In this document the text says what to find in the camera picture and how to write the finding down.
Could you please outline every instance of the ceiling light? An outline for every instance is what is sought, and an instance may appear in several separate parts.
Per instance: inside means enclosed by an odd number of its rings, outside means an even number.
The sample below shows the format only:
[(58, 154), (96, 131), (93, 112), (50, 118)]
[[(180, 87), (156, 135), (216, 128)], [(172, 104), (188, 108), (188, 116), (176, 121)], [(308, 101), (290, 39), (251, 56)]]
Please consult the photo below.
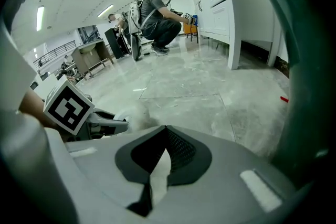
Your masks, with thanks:
[(144, 91), (145, 89), (147, 89), (147, 87), (144, 89), (134, 89), (133, 92)]
[(106, 9), (104, 9), (97, 17), (99, 18), (101, 15), (103, 15), (105, 12), (107, 12), (113, 5), (108, 6)]
[(43, 12), (44, 12), (44, 6), (37, 9), (36, 31), (40, 31), (42, 29)]

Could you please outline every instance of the black pants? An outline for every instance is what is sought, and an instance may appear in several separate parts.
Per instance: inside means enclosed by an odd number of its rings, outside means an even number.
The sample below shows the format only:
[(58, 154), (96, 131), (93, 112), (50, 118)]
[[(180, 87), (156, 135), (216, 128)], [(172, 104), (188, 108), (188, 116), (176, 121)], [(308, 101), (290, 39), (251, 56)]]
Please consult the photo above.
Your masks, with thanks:
[(130, 30), (129, 30), (128, 26), (124, 29), (124, 31), (122, 32), (122, 34), (127, 39), (128, 45), (131, 45), (131, 35), (130, 35)]
[(157, 25), (142, 30), (142, 35), (149, 40), (154, 40), (153, 46), (162, 48), (168, 45), (181, 31), (181, 23), (172, 19), (162, 19)]

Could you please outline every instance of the crouching man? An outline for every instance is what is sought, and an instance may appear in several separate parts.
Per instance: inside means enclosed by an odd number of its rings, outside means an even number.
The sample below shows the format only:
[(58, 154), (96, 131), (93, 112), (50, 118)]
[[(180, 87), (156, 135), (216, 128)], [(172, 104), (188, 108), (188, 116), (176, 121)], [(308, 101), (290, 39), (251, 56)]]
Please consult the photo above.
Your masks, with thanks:
[(162, 0), (143, 1), (141, 5), (142, 35), (146, 39), (154, 40), (152, 51), (156, 53), (157, 56), (167, 54), (169, 48), (166, 48), (166, 45), (179, 34), (181, 31), (181, 23), (194, 24), (195, 21), (183, 18), (169, 11)]

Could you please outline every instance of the railing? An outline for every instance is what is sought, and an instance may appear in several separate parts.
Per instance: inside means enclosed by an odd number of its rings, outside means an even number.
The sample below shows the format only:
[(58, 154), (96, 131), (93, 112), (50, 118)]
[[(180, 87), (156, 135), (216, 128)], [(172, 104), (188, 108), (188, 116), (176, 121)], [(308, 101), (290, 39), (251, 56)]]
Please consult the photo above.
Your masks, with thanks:
[(56, 58), (59, 55), (64, 54), (64, 52), (71, 50), (76, 47), (75, 41), (71, 41), (69, 43), (66, 43), (62, 46), (59, 46), (58, 48), (48, 52), (47, 54), (44, 54), (42, 57), (38, 58), (36, 61), (34, 61), (34, 65), (36, 68), (42, 67), (47, 62), (51, 61), (52, 59)]

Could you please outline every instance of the floor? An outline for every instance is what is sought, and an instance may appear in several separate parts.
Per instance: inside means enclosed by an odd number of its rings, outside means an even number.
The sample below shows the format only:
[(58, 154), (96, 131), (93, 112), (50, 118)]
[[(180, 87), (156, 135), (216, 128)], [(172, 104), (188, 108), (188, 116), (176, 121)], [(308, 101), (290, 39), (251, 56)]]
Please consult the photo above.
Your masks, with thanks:
[[(289, 80), (243, 51), (239, 69), (230, 70), (227, 45), (199, 43), (178, 37), (167, 56), (124, 57), (77, 86), (98, 108), (117, 113), (141, 102), (160, 125), (236, 141), (270, 158), (285, 121), (288, 104), (280, 96), (288, 96)], [(143, 53), (149, 50), (143, 46)]]

